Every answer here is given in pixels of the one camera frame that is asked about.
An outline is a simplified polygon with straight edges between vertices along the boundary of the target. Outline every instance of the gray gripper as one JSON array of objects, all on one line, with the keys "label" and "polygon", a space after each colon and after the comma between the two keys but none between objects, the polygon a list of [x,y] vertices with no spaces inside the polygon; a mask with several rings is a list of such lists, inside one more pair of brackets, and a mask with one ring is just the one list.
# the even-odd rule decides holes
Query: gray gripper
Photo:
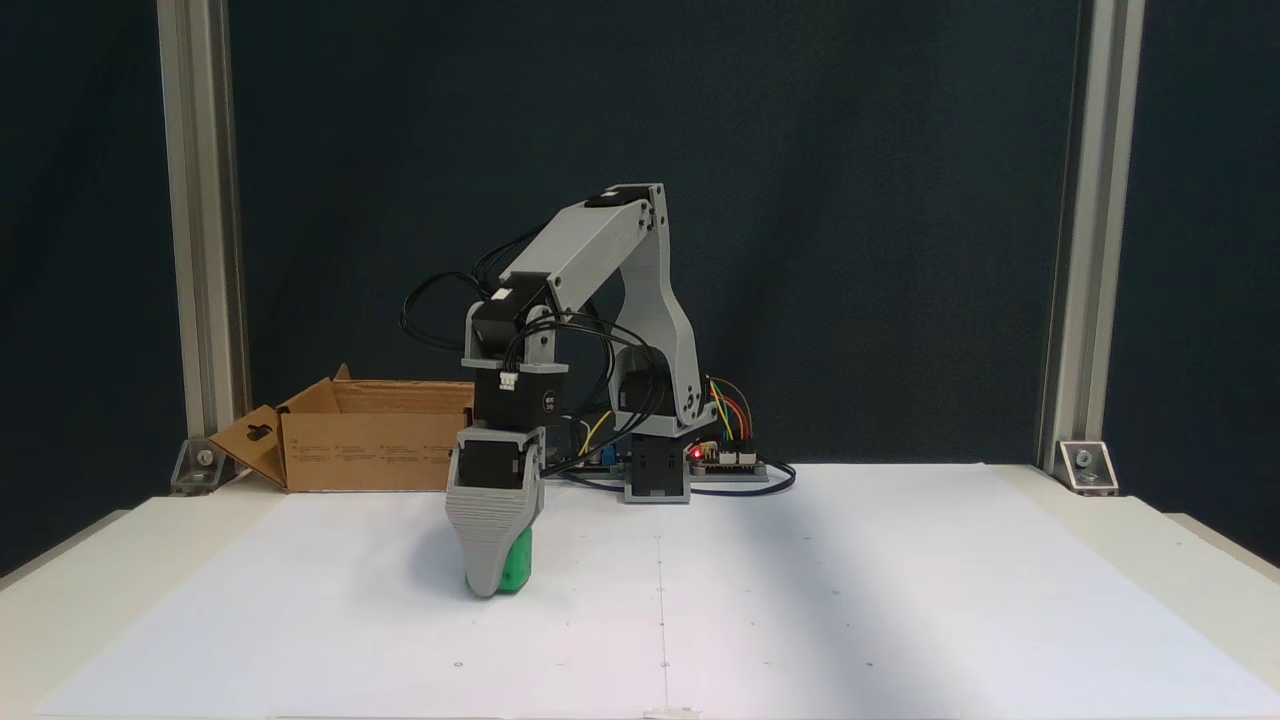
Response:
[{"label": "gray gripper", "polygon": [[525,455],[525,478],[520,489],[463,487],[456,484],[457,456],[449,469],[449,488],[444,512],[462,543],[462,564],[471,592],[489,597],[498,592],[507,553],[538,514],[541,479],[538,448],[530,446]]}]

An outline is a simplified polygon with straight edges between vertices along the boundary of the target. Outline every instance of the metal bracket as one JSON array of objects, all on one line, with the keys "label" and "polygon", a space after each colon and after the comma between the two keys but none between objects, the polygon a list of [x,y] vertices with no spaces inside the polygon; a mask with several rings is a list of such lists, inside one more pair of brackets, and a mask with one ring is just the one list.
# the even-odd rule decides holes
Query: metal bracket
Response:
[{"label": "metal bracket", "polygon": [[173,495],[209,495],[236,477],[236,460],[205,438],[183,441],[169,478]]},{"label": "metal bracket", "polygon": [[1120,495],[1111,455],[1107,452],[1107,445],[1101,441],[1057,443],[1053,477],[1076,495]]}]

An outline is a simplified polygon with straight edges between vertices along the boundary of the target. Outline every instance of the cable connector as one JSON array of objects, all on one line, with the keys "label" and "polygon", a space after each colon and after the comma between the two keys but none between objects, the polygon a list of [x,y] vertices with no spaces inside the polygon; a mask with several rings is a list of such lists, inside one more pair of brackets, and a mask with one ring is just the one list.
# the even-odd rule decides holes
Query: cable connector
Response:
[{"label": "cable connector", "polygon": [[737,465],[737,443],[733,441],[724,441],[719,445],[719,459],[721,465]]},{"label": "cable connector", "polygon": [[755,465],[755,441],[737,441],[737,461],[742,465]]}]

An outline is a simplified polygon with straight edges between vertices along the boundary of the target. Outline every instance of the cardboard box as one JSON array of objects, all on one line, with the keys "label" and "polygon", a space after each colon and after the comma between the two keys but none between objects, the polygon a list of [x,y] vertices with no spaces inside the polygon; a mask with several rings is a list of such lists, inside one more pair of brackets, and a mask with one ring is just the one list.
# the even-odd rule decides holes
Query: cardboard box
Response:
[{"label": "cardboard box", "polygon": [[443,491],[471,383],[353,380],[343,365],[214,436],[288,492]]}]

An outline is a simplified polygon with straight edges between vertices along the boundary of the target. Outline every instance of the dark blue wall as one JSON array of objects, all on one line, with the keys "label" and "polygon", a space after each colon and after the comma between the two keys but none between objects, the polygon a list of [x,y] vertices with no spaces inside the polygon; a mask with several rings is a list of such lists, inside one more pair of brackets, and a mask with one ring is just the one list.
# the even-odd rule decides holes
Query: dark blue wall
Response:
[{"label": "dark blue wall", "polygon": [[[1033,461],[1078,12],[236,1],[255,393],[466,377],[404,293],[662,181],[703,365],[772,452]],[[452,292],[422,322],[461,336]]]},{"label": "dark blue wall", "polygon": [[0,574],[186,437],[155,3],[0,5]]},{"label": "dark blue wall", "polygon": [[1121,484],[1280,562],[1280,4],[1147,6],[1103,433]]}]

